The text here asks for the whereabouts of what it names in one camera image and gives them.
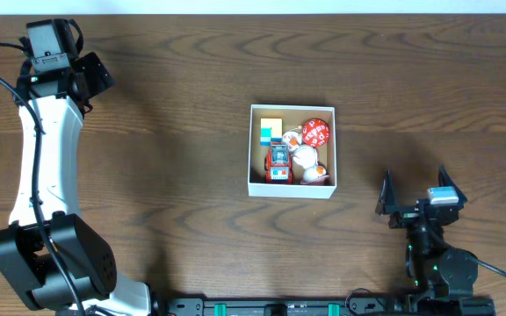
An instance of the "wooden table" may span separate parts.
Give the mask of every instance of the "wooden table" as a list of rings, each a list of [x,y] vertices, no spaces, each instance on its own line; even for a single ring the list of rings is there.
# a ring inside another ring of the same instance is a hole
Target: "wooden table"
[[[0,17],[0,41],[43,18]],[[374,206],[386,168],[414,203],[441,163],[470,199],[447,241],[506,270],[506,16],[76,20],[117,81],[84,123],[79,202],[131,278],[210,298],[411,286],[405,232]],[[0,76],[23,59],[0,48]],[[248,197],[251,104],[336,107],[330,200]],[[0,229],[21,142],[0,86]],[[481,269],[474,290],[506,315],[505,279]],[[0,274],[1,314],[29,312]]]

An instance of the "wooden surface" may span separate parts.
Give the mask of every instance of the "wooden surface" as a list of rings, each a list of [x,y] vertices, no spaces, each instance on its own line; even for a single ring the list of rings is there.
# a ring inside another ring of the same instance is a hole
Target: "wooden surface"
[[[0,41],[39,19],[0,17]],[[506,270],[506,16],[76,20],[117,81],[84,123],[79,202],[131,278],[211,298],[411,286],[405,232],[374,215],[381,177],[414,202],[441,163],[470,199],[447,241]],[[23,58],[0,48],[0,75]],[[251,104],[336,107],[330,200],[247,196]],[[0,229],[21,140],[0,87]],[[506,315],[505,279],[481,269],[474,290]],[[28,313],[0,274],[0,315]]]

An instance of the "box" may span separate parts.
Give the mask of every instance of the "box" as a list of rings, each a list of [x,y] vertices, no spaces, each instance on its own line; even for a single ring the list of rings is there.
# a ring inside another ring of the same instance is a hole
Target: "box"
[[[261,118],[282,119],[282,132],[303,125],[309,119],[323,119],[330,130],[328,142],[317,148],[320,165],[329,174],[324,186],[301,185],[304,169],[293,164],[293,184],[273,184],[265,181],[264,157],[269,147],[261,146]],[[336,182],[335,108],[298,105],[251,105],[249,122],[249,172],[247,187],[250,197],[275,198],[330,198]]]

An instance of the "wood grain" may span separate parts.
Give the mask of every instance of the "wood grain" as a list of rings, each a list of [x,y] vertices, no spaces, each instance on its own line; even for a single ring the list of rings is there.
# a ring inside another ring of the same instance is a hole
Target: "wood grain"
[[[0,41],[47,17],[0,17]],[[506,16],[77,17],[117,81],[78,148],[86,221],[160,291],[344,297],[410,286],[403,231],[373,213],[390,168],[406,201],[444,164],[470,202],[446,238],[506,270]],[[0,48],[14,83],[23,57]],[[336,107],[329,201],[247,197],[251,104]],[[0,229],[21,134],[0,87]],[[506,315],[506,281],[475,292]],[[29,314],[0,275],[0,315]]]

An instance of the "toy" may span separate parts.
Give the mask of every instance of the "toy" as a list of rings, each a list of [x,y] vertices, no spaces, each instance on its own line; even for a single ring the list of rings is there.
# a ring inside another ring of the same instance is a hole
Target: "toy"
[[[282,144],[271,144],[269,153],[264,158],[264,169],[267,172],[267,183],[291,184],[292,159],[288,153],[288,146]]]
[[[291,129],[282,135],[282,143],[288,145],[288,151],[293,153],[302,144],[302,126]]]
[[[261,146],[282,141],[282,119],[261,118]]]
[[[329,140],[329,126],[325,121],[311,118],[302,129],[304,143],[312,147],[319,147]]]
[[[325,180],[329,178],[327,170],[322,166],[312,166],[304,171],[304,176],[300,184],[306,185],[324,185]]]
[[[317,150],[309,145],[301,145],[294,151],[293,160],[303,169],[317,165]]]

